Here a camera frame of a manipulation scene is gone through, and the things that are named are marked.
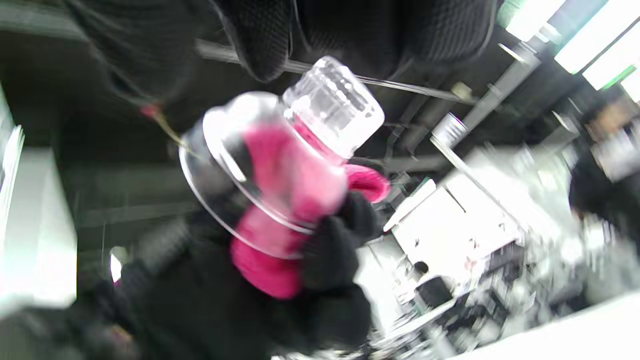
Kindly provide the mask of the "person's right hand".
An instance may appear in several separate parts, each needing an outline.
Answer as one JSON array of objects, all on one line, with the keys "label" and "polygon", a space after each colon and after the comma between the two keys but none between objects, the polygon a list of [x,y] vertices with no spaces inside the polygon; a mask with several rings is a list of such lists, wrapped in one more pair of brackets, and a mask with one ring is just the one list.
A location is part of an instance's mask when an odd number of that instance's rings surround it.
[{"label": "person's right hand", "polygon": [[119,326],[140,360],[269,360],[286,353],[355,350],[371,305],[355,282],[357,249],[379,234],[356,192],[302,248],[301,291],[277,300],[240,274],[231,235],[199,208],[147,235],[118,284],[100,282],[71,309],[85,333]]}]

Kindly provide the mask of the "person's left hand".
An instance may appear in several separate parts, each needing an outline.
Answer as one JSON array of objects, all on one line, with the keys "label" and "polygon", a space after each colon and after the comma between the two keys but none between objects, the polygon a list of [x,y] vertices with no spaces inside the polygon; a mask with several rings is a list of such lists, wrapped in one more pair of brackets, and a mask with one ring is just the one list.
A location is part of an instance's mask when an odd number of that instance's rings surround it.
[{"label": "person's left hand", "polygon": [[110,86],[134,104],[185,86],[196,42],[219,21],[249,75],[267,83],[291,55],[332,56],[357,75],[446,69],[490,42],[500,0],[64,0]]}]

